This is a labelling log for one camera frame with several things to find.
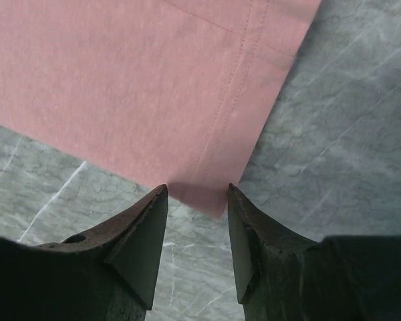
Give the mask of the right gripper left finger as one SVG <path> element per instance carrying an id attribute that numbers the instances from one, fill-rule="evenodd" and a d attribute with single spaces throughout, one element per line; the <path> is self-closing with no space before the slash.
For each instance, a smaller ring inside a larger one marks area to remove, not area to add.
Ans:
<path id="1" fill-rule="evenodd" d="M 151 310 L 168 213 L 160 185 L 61 243 L 0 237 L 0 320 L 143 320 Z"/>

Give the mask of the pink printed t shirt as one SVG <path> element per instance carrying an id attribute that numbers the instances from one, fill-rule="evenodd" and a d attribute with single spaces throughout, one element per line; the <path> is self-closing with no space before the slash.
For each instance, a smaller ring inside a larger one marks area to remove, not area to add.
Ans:
<path id="1" fill-rule="evenodd" d="M 0 125 L 220 217 L 318 1 L 0 1 Z"/>

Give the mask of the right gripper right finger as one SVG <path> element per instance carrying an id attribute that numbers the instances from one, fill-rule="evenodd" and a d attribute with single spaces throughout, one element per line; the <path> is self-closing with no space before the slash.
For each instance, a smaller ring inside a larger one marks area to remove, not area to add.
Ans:
<path id="1" fill-rule="evenodd" d="M 246 320 L 401 320 L 401 235 L 310 240 L 234 185 L 229 236 Z"/>

